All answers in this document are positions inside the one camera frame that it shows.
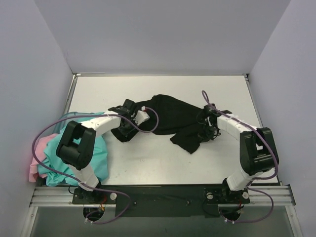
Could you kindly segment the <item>black t shirt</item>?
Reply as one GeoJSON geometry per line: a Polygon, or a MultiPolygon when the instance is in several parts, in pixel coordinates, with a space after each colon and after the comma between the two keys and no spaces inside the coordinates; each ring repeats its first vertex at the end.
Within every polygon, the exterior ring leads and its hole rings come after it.
{"type": "Polygon", "coordinates": [[[163,94],[135,103],[136,112],[142,106],[150,108],[147,110],[150,118],[140,124],[141,130],[154,129],[155,135],[173,135],[170,141],[190,154],[199,148],[202,142],[198,138],[201,126],[197,122],[197,115],[201,108],[163,94]]]}

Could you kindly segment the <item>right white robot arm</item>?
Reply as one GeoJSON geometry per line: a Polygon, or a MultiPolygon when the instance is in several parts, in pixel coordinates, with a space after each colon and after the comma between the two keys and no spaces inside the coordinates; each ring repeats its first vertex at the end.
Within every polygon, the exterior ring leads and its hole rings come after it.
{"type": "Polygon", "coordinates": [[[279,164],[272,131],[251,126],[234,116],[230,111],[219,111],[214,104],[206,105],[197,115],[202,125],[198,138],[202,142],[214,140],[224,131],[239,141],[240,167],[225,178],[220,190],[222,200],[232,202],[242,195],[246,187],[259,176],[279,164]]]}

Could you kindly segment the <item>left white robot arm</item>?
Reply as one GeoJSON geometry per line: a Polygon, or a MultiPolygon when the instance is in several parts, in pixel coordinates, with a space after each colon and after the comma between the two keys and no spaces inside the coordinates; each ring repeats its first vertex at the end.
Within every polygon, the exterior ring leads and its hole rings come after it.
{"type": "Polygon", "coordinates": [[[56,155],[73,171],[89,203],[97,203],[102,196],[97,188],[99,180],[90,165],[96,138],[112,129],[126,137],[134,130],[136,114],[136,103],[126,99],[122,106],[112,107],[100,117],[83,122],[72,120],[66,125],[56,155]]]}

